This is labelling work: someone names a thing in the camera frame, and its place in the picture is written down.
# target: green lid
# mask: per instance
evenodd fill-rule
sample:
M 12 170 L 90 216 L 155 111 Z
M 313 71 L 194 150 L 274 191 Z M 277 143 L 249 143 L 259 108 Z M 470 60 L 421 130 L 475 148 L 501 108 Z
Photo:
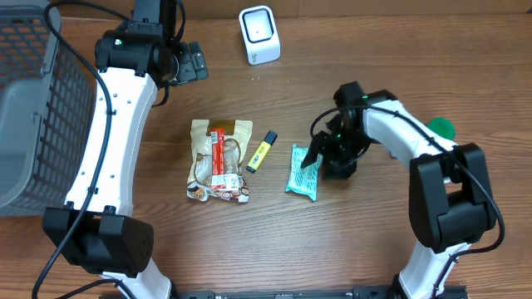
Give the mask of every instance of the green lid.
M 443 117 L 437 117 L 431 120 L 427 127 L 445 139 L 454 140 L 456 137 L 455 126 Z

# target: yellow marker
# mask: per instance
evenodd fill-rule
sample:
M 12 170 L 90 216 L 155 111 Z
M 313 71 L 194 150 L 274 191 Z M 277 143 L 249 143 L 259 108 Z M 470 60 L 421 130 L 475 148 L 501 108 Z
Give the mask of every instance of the yellow marker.
M 269 149 L 272 147 L 273 142 L 275 142 L 276 139 L 277 134 L 273 131 L 269 131 L 264 138 L 264 141 L 253 155 L 253 158 L 249 161 L 248 167 L 246 167 L 250 173 L 254 173 L 259 169 L 260 164 L 263 163 L 264 157 L 266 157 L 266 154 L 269 152 Z

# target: gray plastic basket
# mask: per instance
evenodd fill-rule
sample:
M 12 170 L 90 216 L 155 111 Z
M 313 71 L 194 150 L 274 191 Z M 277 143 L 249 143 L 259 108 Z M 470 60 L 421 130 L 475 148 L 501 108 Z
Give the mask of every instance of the gray plastic basket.
M 47 30 L 47 4 L 0 4 L 0 215 L 61 207 L 88 136 L 94 95 L 76 58 Z M 59 12 L 50 15 L 59 29 Z

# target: black cap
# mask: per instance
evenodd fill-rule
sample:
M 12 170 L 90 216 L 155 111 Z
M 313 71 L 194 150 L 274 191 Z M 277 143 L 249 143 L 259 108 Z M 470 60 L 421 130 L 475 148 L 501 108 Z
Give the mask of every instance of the black cap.
M 264 137 L 264 142 L 267 144 L 273 145 L 273 142 L 277 139 L 277 134 L 273 131 L 269 131 L 266 137 Z

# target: wooden surface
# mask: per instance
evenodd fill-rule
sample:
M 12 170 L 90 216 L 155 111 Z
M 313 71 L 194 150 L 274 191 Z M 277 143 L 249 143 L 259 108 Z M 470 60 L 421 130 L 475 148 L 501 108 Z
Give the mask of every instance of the wooden surface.
M 89 0 L 130 16 L 135 0 Z M 266 4 L 275 17 L 352 17 L 472 13 L 525 13 L 532 0 L 183 0 L 189 19 L 236 19 L 244 8 Z M 64 6 L 62 16 L 110 19 L 94 9 Z
M 93 61 L 115 22 L 65 21 L 66 39 Z M 531 298 L 532 16 L 418 16 L 278 20 L 282 57 L 249 66 L 238 23 L 192 21 L 210 78 L 171 90 L 146 122 L 134 182 L 135 218 L 155 229 L 154 259 L 183 290 L 308 290 L 387 284 L 408 262 L 408 174 L 373 145 L 348 181 L 319 182 L 316 203 L 284 192 L 293 143 L 343 83 L 387 88 L 419 120 L 443 116 L 459 143 L 485 151 L 507 238 L 495 252 L 464 257 L 448 282 L 471 298 Z M 278 140 L 251 197 L 236 205 L 185 197 L 193 119 L 254 122 L 246 163 L 268 130 Z M 476 247 L 496 237 L 488 232 Z M 40 218 L 0 218 L 0 297 L 28 298 L 54 247 Z M 62 257 L 41 298 L 96 280 Z M 80 298 L 113 291 L 100 287 Z

